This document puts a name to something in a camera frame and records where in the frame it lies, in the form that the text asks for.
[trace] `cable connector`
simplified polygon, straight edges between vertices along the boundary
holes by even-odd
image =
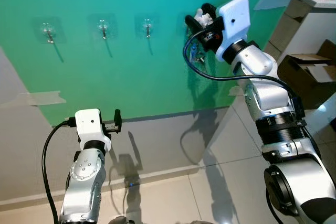
[[[76,118],[74,116],[72,116],[72,117],[66,119],[65,123],[66,123],[67,126],[69,126],[71,128],[76,127]]]

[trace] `transparent hook pad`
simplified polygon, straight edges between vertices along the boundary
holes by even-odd
[[[49,35],[55,43],[66,43],[66,37],[59,17],[36,17],[31,21],[34,35],[41,43],[49,43]]]
[[[118,25],[115,14],[91,14],[88,16],[87,20],[92,40],[103,39],[103,28],[106,39],[118,38]]]
[[[159,34],[159,15],[156,13],[137,14],[134,17],[134,25],[137,38],[147,38],[148,32],[150,37],[157,36]]]

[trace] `tile floor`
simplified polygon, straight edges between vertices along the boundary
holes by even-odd
[[[318,110],[307,111],[309,130],[336,179],[336,94]],[[237,97],[214,134],[196,174],[102,194],[99,224],[126,215],[136,224],[276,223],[265,199],[261,140],[243,97]],[[61,202],[57,202],[58,212]],[[284,223],[297,223],[279,214]],[[0,212],[0,223],[52,223],[49,205]]]

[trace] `black cable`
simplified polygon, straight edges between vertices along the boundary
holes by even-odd
[[[51,195],[50,192],[50,187],[49,187],[49,183],[48,183],[48,178],[47,178],[47,171],[46,171],[46,153],[47,153],[47,148],[48,148],[48,144],[50,142],[51,137],[53,136],[53,134],[63,125],[67,125],[68,122],[64,121],[61,122],[60,124],[58,124],[55,128],[53,128],[53,130],[51,131],[51,133],[49,134],[46,143],[44,144],[43,147],[43,152],[42,152],[42,174],[43,174],[43,182],[44,182],[44,187],[46,188],[46,193],[47,193],[47,197],[48,197],[48,201],[51,207],[51,212],[52,216],[54,218],[54,224],[58,224],[58,215],[57,215],[57,210],[55,207],[55,203],[53,200],[53,197]]]
[[[65,191],[68,190],[69,183],[70,183],[70,172],[68,173],[67,181],[65,182]]]
[[[128,192],[128,187],[125,188],[124,198],[122,199],[122,214],[125,215],[125,198]]]
[[[206,78],[206,79],[210,79],[210,80],[214,80],[214,81],[233,81],[233,80],[241,80],[241,79],[266,79],[266,80],[270,80],[270,81],[274,81],[278,84],[280,84],[284,89],[286,89],[290,95],[290,97],[296,97],[295,92],[293,91],[293,89],[288,86],[284,81],[281,81],[278,78],[275,77],[271,77],[271,76],[263,76],[263,75],[256,75],[256,74],[252,74],[252,75],[247,75],[247,76],[231,76],[231,77],[216,77],[216,76],[211,76],[208,75],[202,71],[200,71],[199,69],[197,69],[189,60],[188,60],[188,56],[187,56],[187,50],[189,45],[191,44],[191,42],[200,34],[206,33],[208,32],[207,29],[203,29],[197,33],[195,33],[193,36],[191,36],[187,42],[185,43],[184,47],[183,47],[183,58],[185,60],[185,62],[187,63],[187,65],[194,70],[197,74],[199,74],[200,76]]]
[[[278,222],[278,224],[284,224],[284,223],[279,219],[279,217],[277,216],[277,214],[275,213],[275,211],[274,211],[274,209],[273,209],[273,206],[272,206],[272,203],[271,203],[271,200],[270,200],[269,193],[268,193],[268,190],[267,190],[267,189],[266,189],[266,201],[267,201],[267,205],[268,205],[269,210],[271,211],[273,217],[274,217],[275,220]]]

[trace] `teal wall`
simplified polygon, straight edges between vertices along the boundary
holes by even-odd
[[[230,105],[234,82],[214,83],[191,73],[182,58],[183,17],[203,3],[229,0],[0,0],[0,46],[29,92],[60,90],[65,104],[40,106],[51,124],[79,109],[100,108],[113,119]],[[253,11],[249,39],[266,44],[284,8]],[[95,19],[113,14],[110,38],[98,38]],[[137,36],[137,17],[152,17],[152,38]],[[43,20],[61,26],[55,46],[39,34]],[[212,74],[229,75],[213,59]]]

